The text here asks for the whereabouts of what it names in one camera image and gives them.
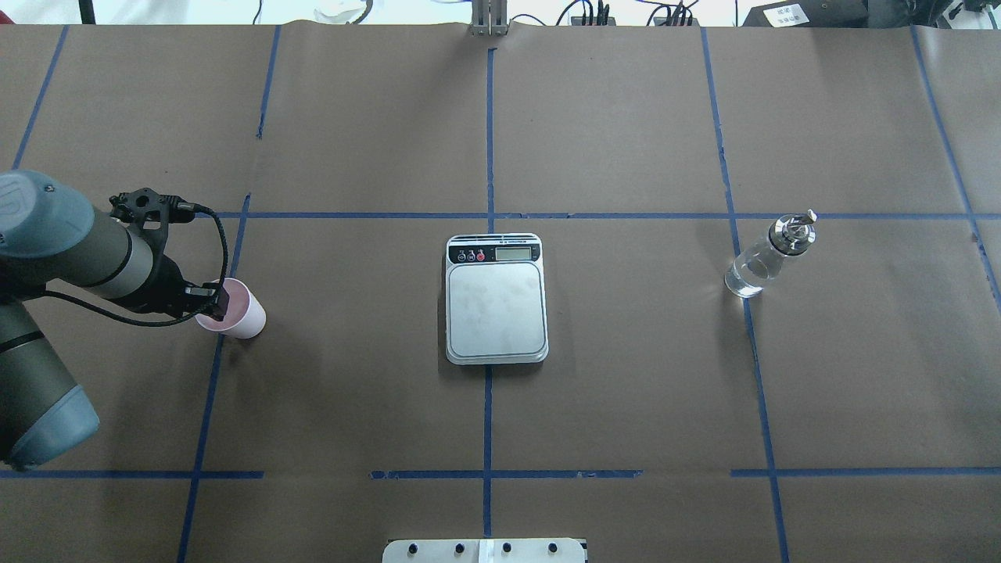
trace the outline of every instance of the metal clamp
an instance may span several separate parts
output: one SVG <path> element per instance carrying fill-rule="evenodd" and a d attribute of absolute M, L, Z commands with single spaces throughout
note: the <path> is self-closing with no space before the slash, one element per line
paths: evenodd
<path fill-rule="evenodd" d="M 472 0 L 470 35 L 508 35 L 508 0 Z"/>

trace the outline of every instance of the kitchen scale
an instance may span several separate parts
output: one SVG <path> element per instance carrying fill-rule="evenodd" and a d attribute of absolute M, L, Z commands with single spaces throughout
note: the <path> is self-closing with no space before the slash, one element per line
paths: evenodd
<path fill-rule="evenodd" d="M 449 238 L 444 303 L 452 364 L 530 364 L 550 353 L 543 241 L 535 234 Z"/>

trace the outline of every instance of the silver bottle cap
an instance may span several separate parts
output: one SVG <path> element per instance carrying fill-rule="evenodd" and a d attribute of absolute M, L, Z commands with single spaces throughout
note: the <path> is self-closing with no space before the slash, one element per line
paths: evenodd
<path fill-rule="evenodd" d="M 813 226 L 816 221 L 817 213 L 813 209 L 807 209 L 806 213 L 798 215 L 782 215 L 772 224 L 768 237 L 783 254 L 798 256 L 807 251 L 817 239 L 817 231 Z"/>

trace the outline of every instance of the gray tabletop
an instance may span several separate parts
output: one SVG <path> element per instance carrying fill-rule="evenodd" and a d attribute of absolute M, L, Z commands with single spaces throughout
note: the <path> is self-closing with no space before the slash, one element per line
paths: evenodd
<path fill-rule="evenodd" d="M 29 303 L 102 425 L 0 472 L 3 559 L 570 536 L 593 561 L 996 560 L 999 48 L 0 26 L 0 162 L 222 211 L 268 313 L 233 341 Z M 807 207 L 815 247 L 729 294 L 735 252 Z M 546 246 L 540 365 L 444 359 L 443 243 L 488 231 Z M 208 280 L 215 240 L 197 220 L 167 253 Z"/>

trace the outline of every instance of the blue joint cap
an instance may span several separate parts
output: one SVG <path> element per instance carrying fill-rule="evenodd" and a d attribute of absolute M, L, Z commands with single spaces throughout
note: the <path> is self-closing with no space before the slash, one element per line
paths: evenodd
<path fill-rule="evenodd" d="M 100 425 L 83 388 L 76 386 L 31 425 L 4 460 L 16 471 L 28 471 L 90 438 Z"/>
<path fill-rule="evenodd" d="M 33 170 L 0 174 L 0 257 L 58 254 L 93 225 L 93 205 L 72 187 Z"/>

